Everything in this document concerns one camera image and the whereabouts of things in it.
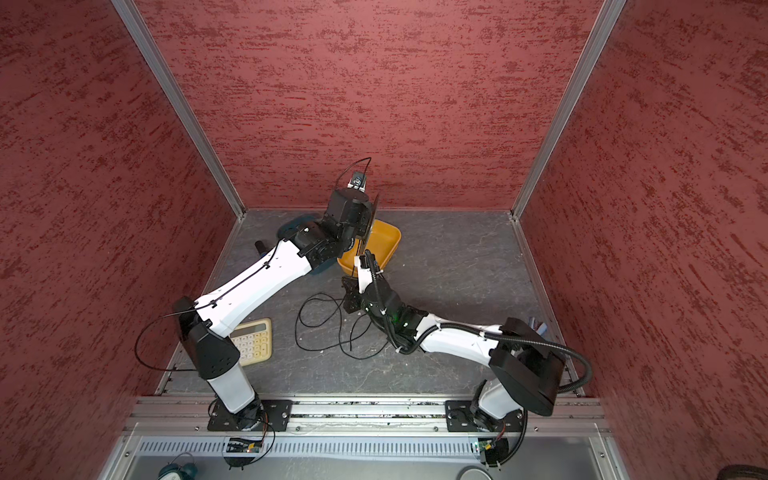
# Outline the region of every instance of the black mounting plate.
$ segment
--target black mounting plate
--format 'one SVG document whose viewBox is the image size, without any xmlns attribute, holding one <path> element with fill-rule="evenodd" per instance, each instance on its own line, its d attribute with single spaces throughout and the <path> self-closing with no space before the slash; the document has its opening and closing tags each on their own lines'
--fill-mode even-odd
<svg viewBox="0 0 768 480">
<path fill-rule="evenodd" d="M 266 412 L 269 425 L 275 430 L 275 432 L 285 432 L 290 420 L 290 410 L 293 406 L 291 400 L 269 400 L 261 399 L 261 408 Z M 260 431 L 263 428 L 262 422 L 258 421 L 253 424 L 253 427 L 249 430 L 241 430 L 237 427 L 237 420 L 234 415 L 229 413 L 224 407 L 221 401 L 217 401 L 214 404 L 213 411 L 211 412 L 210 420 L 208 421 L 209 432 L 243 432 L 243 431 Z"/>
<path fill-rule="evenodd" d="M 478 428 L 472 421 L 472 413 L 469 411 L 471 400 L 447 400 L 445 402 L 445 423 L 449 432 L 478 432 Z M 517 417 L 518 410 L 510 412 L 504 417 L 507 432 L 520 432 L 523 422 Z"/>
</svg>

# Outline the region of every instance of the yellow container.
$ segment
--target yellow container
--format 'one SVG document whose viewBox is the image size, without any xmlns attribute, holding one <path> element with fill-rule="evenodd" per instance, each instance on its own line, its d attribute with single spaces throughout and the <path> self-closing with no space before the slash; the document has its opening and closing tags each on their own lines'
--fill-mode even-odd
<svg viewBox="0 0 768 480">
<path fill-rule="evenodd" d="M 398 227 L 390 225 L 389 223 L 384 223 L 380 220 L 373 221 L 371 236 L 368 238 L 366 248 L 376 255 L 376 262 L 382 270 L 384 270 L 389 259 L 392 258 L 395 250 L 397 250 L 401 237 L 402 234 Z M 347 275 L 352 275 L 358 245 L 360 245 L 360 240 L 355 240 L 355 246 L 337 260 L 339 265 L 341 265 L 341 269 L 344 270 L 344 273 Z"/>
</svg>

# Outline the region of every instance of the black and white robotic arm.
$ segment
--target black and white robotic arm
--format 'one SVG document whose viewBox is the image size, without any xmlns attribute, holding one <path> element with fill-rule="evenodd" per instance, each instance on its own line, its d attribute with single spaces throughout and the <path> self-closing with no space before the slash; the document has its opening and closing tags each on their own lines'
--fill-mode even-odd
<svg viewBox="0 0 768 480">
<path fill-rule="evenodd" d="M 232 415 L 232 430 L 257 424 L 260 401 L 229 335 L 274 293 L 341 257 L 370 232 L 375 207 L 364 186 L 364 175 L 355 173 L 347 188 L 332 192 L 322 218 L 280 232 L 277 245 L 229 283 L 195 301 L 185 297 L 174 304 L 181 342 L 200 377 L 216 392 L 216 402 Z M 545 341 L 521 320 L 491 326 L 449 322 L 401 301 L 369 251 L 358 255 L 355 264 L 358 277 L 343 279 L 344 308 L 348 313 L 366 310 L 397 352 L 448 353 L 491 368 L 497 378 L 478 387 L 470 408 L 483 431 L 498 431 L 500 421 L 517 409 L 551 415 L 558 392 L 576 389 L 591 377 L 583 357 Z M 581 360 L 588 372 L 560 387 L 563 353 Z"/>
</svg>

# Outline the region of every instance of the calculator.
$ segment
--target calculator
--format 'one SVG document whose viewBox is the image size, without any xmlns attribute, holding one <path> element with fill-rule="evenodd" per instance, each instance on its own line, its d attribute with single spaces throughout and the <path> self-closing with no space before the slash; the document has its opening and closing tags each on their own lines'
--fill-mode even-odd
<svg viewBox="0 0 768 480">
<path fill-rule="evenodd" d="M 240 365 L 263 362 L 272 356 L 272 320 L 262 318 L 241 323 L 230 334 L 230 339 L 240 351 Z"/>
</svg>

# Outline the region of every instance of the maroon wall panel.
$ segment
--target maroon wall panel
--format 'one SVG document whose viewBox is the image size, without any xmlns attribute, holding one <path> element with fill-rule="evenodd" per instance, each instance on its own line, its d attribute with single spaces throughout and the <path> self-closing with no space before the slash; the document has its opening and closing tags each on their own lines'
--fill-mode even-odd
<svg viewBox="0 0 768 480">
<path fill-rule="evenodd" d="M 630 0 L 523 226 L 634 480 L 768 466 L 768 4 Z"/>
<path fill-rule="evenodd" d="M 248 207 L 509 208 L 601 0 L 137 0 Z"/>
<path fill-rule="evenodd" d="M 93 478 L 233 214 L 108 0 L 0 7 L 0 472 Z M 163 365 L 170 322 L 143 355 Z"/>
</svg>

